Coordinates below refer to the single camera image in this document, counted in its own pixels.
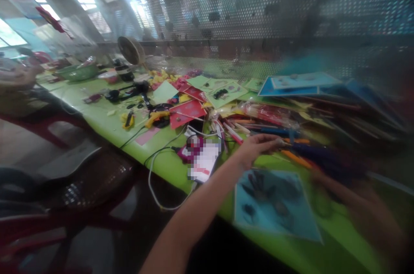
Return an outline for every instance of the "person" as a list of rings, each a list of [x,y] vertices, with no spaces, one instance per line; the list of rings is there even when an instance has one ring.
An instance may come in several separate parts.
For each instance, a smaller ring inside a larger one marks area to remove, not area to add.
[[[49,105],[33,91],[36,76],[43,71],[0,58],[0,115],[22,119]]]
[[[173,215],[156,240],[140,274],[185,273],[192,248],[209,227],[243,172],[251,169],[260,155],[273,153],[279,149],[279,145],[276,135],[248,137]],[[379,254],[391,262],[399,263],[405,255],[406,236],[372,188],[358,184],[349,189],[322,174],[316,175],[314,182],[342,200],[356,230]]]

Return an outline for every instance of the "red chair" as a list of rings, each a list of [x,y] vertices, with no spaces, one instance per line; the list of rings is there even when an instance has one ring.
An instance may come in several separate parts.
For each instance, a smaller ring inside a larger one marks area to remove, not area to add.
[[[62,148],[62,149],[67,149],[69,148],[69,146],[63,142],[62,140],[60,140],[59,137],[57,137],[55,134],[53,134],[50,130],[49,127],[51,124],[55,123],[55,122],[68,122],[76,127],[82,128],[84,130],[90,129],[89,125],[81,120],[78,119],[74,116],[69,116],[63,113],[57,113],[55,115],[52,115],[51,117],[48,117],[44,120],[41,120],[39,122],[34,122],[34,123],[30,123],[28,121],[22,121],[19,119],[14,119],[11,118],[9,116],[6,115],[2,115],[0,113],[0,119],[10,122],[14,125],[18,125],[20,127],[22,127],[25,130],[28,130],[36,135],[38,135],[39,137],[43,138],[44,140],[47,140],[49,142],[51,142],[53,145]]]
[[[32,206],[30,213],[0,218],[0,273],[11,273],[11,269],[19,273],[19,262],[28,252],[55,243],[61,243],[61,247],[48,273],[64,273],[71,240],[86,226],[129,229],[129,221],[115,218],[110,212],[127,197],[137,179],[138,173],[130,162],[111,150],[101,149],[70,176],[28,191],[28,202],[19,204]],[[16,205],[9,199],[7,202]],[[30,238],[61,227],[66,236]]]

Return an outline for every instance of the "charging cable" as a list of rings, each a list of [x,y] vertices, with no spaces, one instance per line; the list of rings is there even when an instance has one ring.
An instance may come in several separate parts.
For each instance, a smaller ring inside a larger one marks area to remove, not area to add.
[[[155,192],[154,192],[154,190],[153,190],[153,188],[152,188],[152,186],[151,186],[151,173],[152,173],[152,169],[153,169],[153,167],[154,167],[154,161],[155,161],[155,158],[157,157],[157,155],[159,155],[159,153],[163,150],[163,149],[167,149],[167,148],[171,148],[171,149],[173,149],[174,151],[176,151],[177,150],[177,147],[167,147],[171,142],[173,142],[173,141],[175,141],[178,137],[180,137],[181,136],[181,134],[186,130],[186,126],[184,126],[183,127],[183,129],[181,130],[181,132],[176,136],[176,137],[174,137],[172,140],[170,140],[169,142],[167,142],[165,145],[164,145],[164,147],[163,148],[161,148],[160,150],[158,150],[158,152],[156,152],[155,154],[154,154],[154,156],[153,156],[153,158],[152,158],[152,160],[151,160],[151,166],[150,166],[150,173],[148,174],[148,186],[149,186],[149,188],[150,188],[150,191],[151,191],[151,194],[152,194],[152,197],[154,198],[154,201],[155,201],[155,203],[159,206],[159,208],[161,209],[161,210],[166,210],[166,211],[174,211],[174,210],[177,210],[177,209],[179,209],[183,204],[184,204],[184,202],[185,201],[187,201],[187,199],[190,197],[190,195],[194,192],[194,190],[197,188],[197,182],[196,181],[194,181],[193,182],[193,185],[191,186],[191,191],[190,191],[190,193],[187,195],[187,197],[184,199],[184,201],[180,204],[180,205],[178,205],[178,206],[176,206],[176,207],[165,207],[165,206],[162,206],[161,204],[160,204],[160,202],[158,201],[158,199],[157,199],[157,197],[156,197],[156,195],[155,195]]]

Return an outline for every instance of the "brown chair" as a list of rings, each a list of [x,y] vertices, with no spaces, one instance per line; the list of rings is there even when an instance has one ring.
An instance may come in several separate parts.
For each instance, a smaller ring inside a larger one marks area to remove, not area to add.
[[[18,265],[16,260],[29,251],[56,242],[61,242],[61,247],[49,273],[63,273],[71,240],[86,226],[127,230],[130,223],[111,216],[110,212],[127,197],[137,179],[138,173],[130,161],[112,150],[99,149],[68,177],[30,189],[19,203],[45,211],[37,214],[30,211],[27,215],[19,212],[0,219],[0,273],[5,273],[2,269],[10,271],[13,264]],[[66,237],[22,240],[60,227],[65,228]]]

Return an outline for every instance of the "bowl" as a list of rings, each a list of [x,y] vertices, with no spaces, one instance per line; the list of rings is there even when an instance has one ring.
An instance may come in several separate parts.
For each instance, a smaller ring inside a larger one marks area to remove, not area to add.
[[[65,67],[55,72],[60,77],[69,81],[82,81],[95,77],[99,69],[96,64],[91,64],[82,68],[77,68],[79,65],[72,65]]]

